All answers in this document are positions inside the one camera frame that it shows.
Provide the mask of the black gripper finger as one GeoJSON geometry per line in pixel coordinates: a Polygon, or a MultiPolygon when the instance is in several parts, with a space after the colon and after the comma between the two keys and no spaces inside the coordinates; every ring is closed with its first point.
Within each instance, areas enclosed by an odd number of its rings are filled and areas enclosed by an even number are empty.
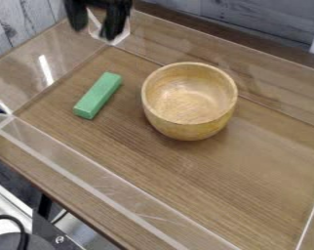
{"type": "Polygon", "coordinates": [[[64,0],[64,6],[72,29],[82,31],[88,23],[88,12],[84,0],[64,0]]]}
{"type": "Polygon", "coordinates": [[[114,41],[123,33],[131,16],[132,0],[104,0],[107,16],[103,22],[100,36],[114,41]]]}

